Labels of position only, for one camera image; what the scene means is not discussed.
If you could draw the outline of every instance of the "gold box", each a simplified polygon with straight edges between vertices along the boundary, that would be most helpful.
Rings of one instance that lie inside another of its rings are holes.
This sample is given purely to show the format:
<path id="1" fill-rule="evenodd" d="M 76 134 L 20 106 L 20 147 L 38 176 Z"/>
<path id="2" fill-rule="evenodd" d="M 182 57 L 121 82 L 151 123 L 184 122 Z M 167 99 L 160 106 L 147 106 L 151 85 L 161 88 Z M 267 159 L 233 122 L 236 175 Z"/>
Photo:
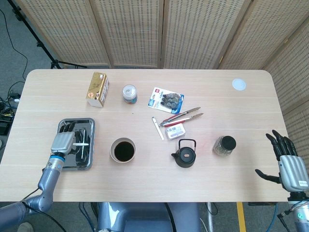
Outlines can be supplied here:
<path id="1" fill-rule="evenodd" d="M 109 81 L 105 73 L 94 72 L 86 95 L 89 104 L 94 107 L 103 108 Z"/>

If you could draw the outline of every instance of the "blue ring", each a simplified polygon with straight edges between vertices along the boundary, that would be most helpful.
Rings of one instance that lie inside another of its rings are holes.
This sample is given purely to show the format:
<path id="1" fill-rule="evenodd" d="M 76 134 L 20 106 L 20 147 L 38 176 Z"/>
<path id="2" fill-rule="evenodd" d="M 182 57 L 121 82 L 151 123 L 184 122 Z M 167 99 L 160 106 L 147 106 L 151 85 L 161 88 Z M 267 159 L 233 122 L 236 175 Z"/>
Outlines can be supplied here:
<path id="1" fill-rule="evenodd" d="M 50 156 L 50 159 L 51 159 L 51 158 L 57 158 L 57 159 L 62 160 L 63 162 L 66 161 L 64 158 L 62 158 L 62 157 L 60 157 L 60 156 Z"/>

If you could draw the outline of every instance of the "black jar lid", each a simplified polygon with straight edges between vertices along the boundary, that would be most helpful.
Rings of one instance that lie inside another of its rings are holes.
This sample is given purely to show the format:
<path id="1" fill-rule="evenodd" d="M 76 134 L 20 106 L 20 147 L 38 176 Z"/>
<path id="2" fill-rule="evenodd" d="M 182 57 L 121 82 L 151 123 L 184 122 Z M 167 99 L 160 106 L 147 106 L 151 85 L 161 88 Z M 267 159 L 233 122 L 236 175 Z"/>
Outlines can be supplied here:
<path id="1" fill-rule="evenodd" d="M 236 141 L 232 136 L 224 136 L 221 140 L 221 146 L 226 150 L 233 150 L 236 147 Z"/>

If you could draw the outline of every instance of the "white round sticker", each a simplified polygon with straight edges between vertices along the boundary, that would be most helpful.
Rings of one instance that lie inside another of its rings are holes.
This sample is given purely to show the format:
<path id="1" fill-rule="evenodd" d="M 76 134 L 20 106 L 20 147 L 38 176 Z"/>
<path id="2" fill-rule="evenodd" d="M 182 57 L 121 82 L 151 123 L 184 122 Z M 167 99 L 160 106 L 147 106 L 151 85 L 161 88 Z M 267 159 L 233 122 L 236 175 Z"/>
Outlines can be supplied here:
<path id="1" fill-rule="evenodd" d="M 232 85 L 234 89 L 239 90 L 239 91 L 245 90 L 247 87 L 246 82 L 242 79 L 234 79 L 232 82 Z"/>

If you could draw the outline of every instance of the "tripod stand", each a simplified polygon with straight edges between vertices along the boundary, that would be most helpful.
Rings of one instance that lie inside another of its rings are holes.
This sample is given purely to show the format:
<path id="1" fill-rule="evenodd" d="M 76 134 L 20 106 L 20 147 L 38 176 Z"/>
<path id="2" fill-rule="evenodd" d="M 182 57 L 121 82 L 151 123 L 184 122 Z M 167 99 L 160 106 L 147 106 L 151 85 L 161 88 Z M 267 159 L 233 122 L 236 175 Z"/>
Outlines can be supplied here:
<path id="1" fill-rule="evenodd" d="M 45 45 L 43 44 L 43 42 L 40 40 L 40 38 L 37 36 L 37 34 L 34 32 L 34 30 L 31 28 L 31 26 L 29 25 L 29 23 L 26 21 L 26 19 L 23 17 L 23 15 L 20 13 L 19 9 L 16 7 L 16 5 L 13 3 L 12 0 L 7 0 L 8 3 L 12 6 L 13 8 L 13 12 L 16 15 L 16 18 L 19 21 L 23 21 L 23 23 L 26 25 L 26 27 L 28 28 L 28 30 L 31 32 L 31 34 L 33 35 L 33 37 L 37 40 L 37 46 L 41 47 L 43 49 L 43 51 L 47 54 L 47 56 L 50 58 L 51 60 L 51 69 L 53 69 L 54 67 L 57 67 L 58 69 L 62 69 L 60 67 L 59 64 L 68 64 L 68 65 L 72 65 L 75 66 L 75 68 L 77 69 L 78 67 L 82 67 L 82 68 L 87 68 L 87 66 L 83 66 L 83 65 L 79 65 L 79 64 L 73 64 L 73 63 L 68 63 L 68 62 L 64 62 L 64 61 L 60 61 L 57 59 L 54 59 L 52 54 L 50 54 L 50 52 L 47 50 L 47 48 L 45 47 Z"/>

